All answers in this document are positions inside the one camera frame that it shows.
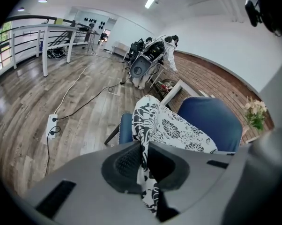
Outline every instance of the railing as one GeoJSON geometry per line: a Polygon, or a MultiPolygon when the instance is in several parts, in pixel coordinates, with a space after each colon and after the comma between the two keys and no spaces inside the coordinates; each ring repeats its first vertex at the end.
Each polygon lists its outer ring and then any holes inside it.
{"type": "MultiPolygon", "coordinates": [[[[0,74],[2,74],[4,71],[6,71],[8,69],[8,67],[10,67],[11,64],[11,58],[12,58],[12,53],[11,53],[11,32],[15,29],[18,29],[20,27],[25,27],[25,26],[13,26],[14,23],[19,22],[20,20],[26,20],[28,21],[29,19],[39,19],[40,23],[45,22],[45,20],[48,23],[54,23],[57,18],[56,17],[50,17],[50,16],[39,16],[39,15],[22,15],[22,16],[14,16],[14,17],[10,17],[7,18],[5,23],[2,26],[2,29],[0,29],[0,74]]],[[[63,19],[63,22],[66,23],[70,23],[70,25],[72,24],[72,21],[67,20],[67,19],[63,19]]],[[[76,26],[82,26],[82,27],[88,27],[86,25],[80,24],[80,23],[76,23],[76,26]]],[[[67,43],[70,40],[70,36],[68,35],[68,32],[65,31],[50,31],[50,32],[61,32],[61,34],[59,34],[58,36],[49,36],[50,38],[54,38],[53,41],[49,42],[48,45],[59,45],[62,43],[67,43]]],[[[20,37],[27,37],[27,36],[36,36],[38,32],[30,32],[30,33],[26,33],[26,34],[21,34],[21,35],[17,35],[15,36],[15,38],[20,38],[20,37]]],[[[83,31],[77,31],[76,32],[76,36],[74,39],[74,42],[83,42],[85,40],[85,34],[86,32],[83,31]]],[[[17,48],[18,46],[21,45],[25,45],[28,44],[30,45],[31,43],[37,41],[36,39],[30,39],[27,41],[23,41],[20,43],[15,44],[15,47],[17,48]]],[[[26,52],[30,49],[36,48],[38,49],[39,44],[37,44],[36,46],[29,46],[26,48],[21,49],[20,51],[17,51],[15,53],[15,55],[18,55],[20,53],[26,52]]]]}

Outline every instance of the fluorescent light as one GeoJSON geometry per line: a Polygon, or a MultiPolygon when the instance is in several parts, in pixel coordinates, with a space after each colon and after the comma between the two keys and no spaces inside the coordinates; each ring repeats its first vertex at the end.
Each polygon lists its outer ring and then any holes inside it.
{"type": "Polygon", "coordinates": [[[45,3],[47,0],[38,0],[38,2],[45,3]]]}
{"type": "Polygon", "coordinates": [[[147,9],[149,9],[149,7],[151,6],[151,4],[154,2],[155,0],[148,0],[147,3],[145,4],[145,7],[147,9]]]}

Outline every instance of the power strip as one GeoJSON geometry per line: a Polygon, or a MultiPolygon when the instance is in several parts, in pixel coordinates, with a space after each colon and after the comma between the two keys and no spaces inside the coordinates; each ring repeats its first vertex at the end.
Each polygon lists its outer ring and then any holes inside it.
{"type": "Polygon", "coordinates": [[[47,120],[47,126],[46,126],[46,137],[48,136],[49,139],[53,139],[56,137],[56,134],[49,134],[49,132],[51,131],[51,129],[55,126],[57,126],[57,121],[58,120],[55,120],[55,121],[52,121],[53,118],[58,118],[58,115],[56,114],[50,114],[48,116],[48,120],[47,120]]]}

